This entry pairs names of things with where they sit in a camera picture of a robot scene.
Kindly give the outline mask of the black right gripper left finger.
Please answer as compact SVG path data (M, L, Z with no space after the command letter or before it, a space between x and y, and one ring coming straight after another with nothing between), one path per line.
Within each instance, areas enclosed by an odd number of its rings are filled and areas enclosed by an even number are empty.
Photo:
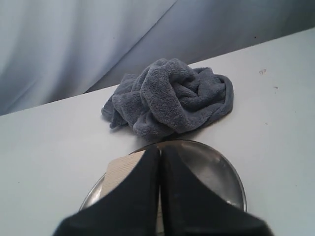
M155 236L159 149L146 150L130 174L92 206L64 219L56 236Z

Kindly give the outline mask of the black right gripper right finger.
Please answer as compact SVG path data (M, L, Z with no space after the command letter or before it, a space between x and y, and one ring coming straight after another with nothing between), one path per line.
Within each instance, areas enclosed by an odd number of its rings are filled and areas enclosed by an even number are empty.
M161 206L166 236L271 236L265 221L227 203L186 166L175 148L160 161Z

